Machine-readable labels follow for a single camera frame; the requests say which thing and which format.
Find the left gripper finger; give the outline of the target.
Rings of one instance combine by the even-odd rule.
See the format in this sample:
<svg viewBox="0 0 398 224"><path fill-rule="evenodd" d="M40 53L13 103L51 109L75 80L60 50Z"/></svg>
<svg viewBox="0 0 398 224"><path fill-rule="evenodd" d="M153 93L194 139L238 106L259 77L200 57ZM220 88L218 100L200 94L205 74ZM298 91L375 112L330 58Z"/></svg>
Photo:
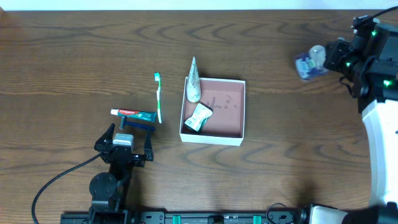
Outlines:
<svg viewBox="0 0 398 224"><path fill-rule="evenodd" d="M152 156L153 155L151 134L152 134L152 130L148 129L147 132L146 132L146 138L145 138L145 142L144 142L144 154L146 156Z"/></svg>
<svg viewBox="0 0 398 224"><path fill-rule="evenodd" d="M108 146L113 142L115 124L112 123L107 131L95 142L94 150L104 152Z"/></svg>

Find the clear blue pump soap bottle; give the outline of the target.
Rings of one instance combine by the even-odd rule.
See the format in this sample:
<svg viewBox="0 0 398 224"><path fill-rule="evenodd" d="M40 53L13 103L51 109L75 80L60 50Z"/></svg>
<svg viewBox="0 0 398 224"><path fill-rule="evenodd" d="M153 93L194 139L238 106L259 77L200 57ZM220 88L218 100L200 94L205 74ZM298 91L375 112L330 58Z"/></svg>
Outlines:
<svg viewBox="0 0 398 224"><path fill-rule="evenodd" d="M299 77L303 81L309 81L328 73L328 69L323 66L325 60L325 47L314 45L308 52L297 55L294 64Z"/></svg>

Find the Colgate toothpaste tube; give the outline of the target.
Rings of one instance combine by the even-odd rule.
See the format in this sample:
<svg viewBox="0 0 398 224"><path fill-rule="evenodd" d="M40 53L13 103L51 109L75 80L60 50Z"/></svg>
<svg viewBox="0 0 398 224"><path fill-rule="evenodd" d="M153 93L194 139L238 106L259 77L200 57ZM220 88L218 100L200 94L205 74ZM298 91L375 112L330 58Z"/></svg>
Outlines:
<svg viewBox="0 0 398 224"><path fill-rule="evenodd" d="M127 109L111 109L111 114L120 117L139 119L143 121L155 122L157 113L136 111Z"/></svg>

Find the green white soap packet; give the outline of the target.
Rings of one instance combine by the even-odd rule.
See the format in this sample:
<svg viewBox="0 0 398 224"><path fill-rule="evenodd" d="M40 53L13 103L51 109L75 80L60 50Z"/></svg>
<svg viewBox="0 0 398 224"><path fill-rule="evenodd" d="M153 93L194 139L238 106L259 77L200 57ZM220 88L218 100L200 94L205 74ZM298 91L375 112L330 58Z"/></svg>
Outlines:
<svg viewBox="0 0 398 224"><path fill-rule="evenodd" d="M191 117L185 120L184 125L199 133L212 115L213 111L209 109L209 107L199 103L194 109Z"/></svg>

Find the white lotion tube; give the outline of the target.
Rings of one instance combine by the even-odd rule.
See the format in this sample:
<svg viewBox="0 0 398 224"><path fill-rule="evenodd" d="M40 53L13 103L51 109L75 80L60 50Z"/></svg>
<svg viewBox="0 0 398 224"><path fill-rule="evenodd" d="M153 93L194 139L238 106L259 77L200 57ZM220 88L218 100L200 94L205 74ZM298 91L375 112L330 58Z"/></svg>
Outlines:
<svg viewBox="0 0 398 224"><path fill-rule="evenodd" d="M201 98L200 77L195 57L192 59L192 64L188 74L186 96L187 100L192 103L198 102Z"/></svg>

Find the green white toothbrush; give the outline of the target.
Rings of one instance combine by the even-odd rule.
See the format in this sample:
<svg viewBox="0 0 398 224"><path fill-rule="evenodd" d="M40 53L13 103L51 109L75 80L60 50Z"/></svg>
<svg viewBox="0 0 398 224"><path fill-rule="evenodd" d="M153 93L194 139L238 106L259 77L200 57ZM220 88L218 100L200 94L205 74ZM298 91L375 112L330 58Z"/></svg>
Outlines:
<svg viewBox="0 0 398 224"><path fill-rule="evenodd" d="M154 80L155 80L155 82L158 83L158 88L157 88L157 91L156 91L158 121L159 121L159 123L162 123L161 97L160 97L162 84L161 84L160 73L154 73Z"/></svg>

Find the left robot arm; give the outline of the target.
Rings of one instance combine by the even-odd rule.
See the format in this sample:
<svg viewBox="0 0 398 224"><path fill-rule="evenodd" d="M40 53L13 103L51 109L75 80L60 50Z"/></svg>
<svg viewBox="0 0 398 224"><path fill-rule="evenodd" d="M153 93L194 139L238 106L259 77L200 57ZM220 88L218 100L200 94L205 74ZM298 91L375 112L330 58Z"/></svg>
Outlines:
<svg viewBox="0 0 398 224"><path fill-rule="evenodd" d="M144 167L147 161L154 160L151 134L152 126L139 125L146 130L144 152L133 152L134 136L131 134L114 134L115 124L95 142L94 150L100 158L109 164L109 171L94 176L89 190L92 196L90 223L139 223L139 214L125 208L127 193L130 187L134 167Z"/></svg>

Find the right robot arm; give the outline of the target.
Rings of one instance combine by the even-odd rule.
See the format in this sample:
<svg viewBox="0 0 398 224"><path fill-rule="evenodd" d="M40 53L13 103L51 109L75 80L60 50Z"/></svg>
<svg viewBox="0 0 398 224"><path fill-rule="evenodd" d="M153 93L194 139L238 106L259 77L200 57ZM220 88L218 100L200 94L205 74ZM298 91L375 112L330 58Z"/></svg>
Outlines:
<svg viewBox="0 0 398 224"><path fill-rule="evenodd" d="M354 37L315 45L295 58L302 80L341 73L366 128L371 161L369 206L346 212L311 204L295 223L397 223L397 28L377 15L355 17Z"/></svg>

